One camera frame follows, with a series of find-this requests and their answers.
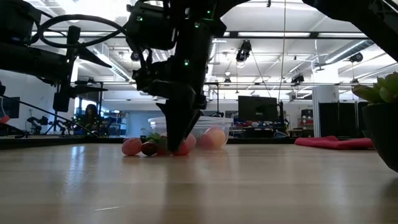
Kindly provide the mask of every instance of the wooden table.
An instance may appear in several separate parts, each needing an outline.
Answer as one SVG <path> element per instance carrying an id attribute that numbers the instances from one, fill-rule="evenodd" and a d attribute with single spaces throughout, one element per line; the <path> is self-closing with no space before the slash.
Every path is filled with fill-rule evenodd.
<path id="1" fill-rule="evenodd" d="M 373 151 L 229 145 L 123 157 L 120 144 L 0 151 L 1 223 L 397 223 Z"/>

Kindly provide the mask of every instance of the person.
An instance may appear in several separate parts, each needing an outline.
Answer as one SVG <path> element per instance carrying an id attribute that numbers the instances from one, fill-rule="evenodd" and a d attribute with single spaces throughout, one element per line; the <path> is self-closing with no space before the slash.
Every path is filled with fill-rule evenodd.
<path id="1" fill-rule="evenodd" d="M 87 105 L 86 113 L 76 118 L 77 123 L 90 131 L 97 131 L 101 126 L 101 120 L 97 114 L 97 107 L 93 104 Z"/>

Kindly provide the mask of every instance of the computer monitor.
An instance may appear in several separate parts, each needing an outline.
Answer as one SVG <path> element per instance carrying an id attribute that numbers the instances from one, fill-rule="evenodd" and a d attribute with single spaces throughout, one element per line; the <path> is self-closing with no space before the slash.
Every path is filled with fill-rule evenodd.
<path id="1" fill-rule="evenodd" d="M 238 96 L 238 116 L 243 121 L 277 121 L 277 107 L 277 98 Z"/>

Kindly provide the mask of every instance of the plant pot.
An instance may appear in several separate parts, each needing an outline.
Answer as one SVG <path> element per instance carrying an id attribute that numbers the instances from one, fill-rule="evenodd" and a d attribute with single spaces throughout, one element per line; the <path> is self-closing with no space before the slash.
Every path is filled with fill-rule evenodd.
<path id="1" fill-rule="evenodd" d="M 368 134 L 381 159 L 398 172 L 398 104 L 376 104 L 363 109 Z"/>

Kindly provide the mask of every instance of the red fabric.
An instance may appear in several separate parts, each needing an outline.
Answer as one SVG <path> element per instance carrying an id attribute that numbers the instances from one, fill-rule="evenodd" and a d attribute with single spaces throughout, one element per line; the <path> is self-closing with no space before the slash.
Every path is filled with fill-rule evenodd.
<path id="1" fill-rule="evenodd" d="M 339 141 L 335 136 L 324 138 L 298 138 L 294 144 L 299 146 L 321 147 L 325 149 L 367 149 L 373 147 L 368 138 Z"/>
<path id="2" fill-rule="evenodd" d="M 5 117 L 3 117 L 3 118 L 0 119 L 0 123 L 6 124 L 9 120 L 10 120 L 10 117 L 5 116 Z"/>

